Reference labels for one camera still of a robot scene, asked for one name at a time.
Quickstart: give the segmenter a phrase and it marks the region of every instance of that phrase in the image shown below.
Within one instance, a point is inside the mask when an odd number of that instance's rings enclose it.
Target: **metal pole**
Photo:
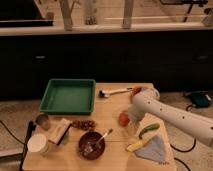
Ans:
[[[123,28],[124,29],[130,29],[131,28],[133,6],[134,6],[134,0],[125,0],[124,18],[123,18]]]
[[[59,4],[61,7],[61,13],[64,21],[64,29],[72,30],[73,22],[71,18],[71,9],[69,7],[68,0],[59,0]]]

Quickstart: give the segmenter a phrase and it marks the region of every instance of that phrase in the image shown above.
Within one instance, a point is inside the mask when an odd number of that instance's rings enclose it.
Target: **paper cup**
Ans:
[[[44,154],[48,150],[48,140],[44,134],[35,134],[29,139],[27,147],[29,152]]]

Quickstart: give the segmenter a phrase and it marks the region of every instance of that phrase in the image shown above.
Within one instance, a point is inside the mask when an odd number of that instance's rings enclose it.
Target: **green tray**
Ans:
[[[94,107],[95,80],[51,79],[40,104],[48,114],[90,114]]]

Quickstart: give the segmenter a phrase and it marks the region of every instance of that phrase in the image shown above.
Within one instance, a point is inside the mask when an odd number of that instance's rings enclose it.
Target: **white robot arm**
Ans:
[[[151,113],[171,123],[201,143],[213,148],[213,119],[199,116],[159,102],[156,89],[142,88],[132,99],[127,114],[131,121],[141,120],[145,113]]]

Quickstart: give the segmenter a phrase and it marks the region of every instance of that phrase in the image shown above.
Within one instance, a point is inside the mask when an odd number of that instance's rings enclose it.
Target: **cucumber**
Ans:
[[[158,128],[160,128],[159,123],[154,123],[154,124],[148,125],[147,127],[143,128],[141,130],[141,132],[139,134],[139,139],[142,139],[143,134],[145,134],[146,132],[151,131],[151,130],[156,130]]]

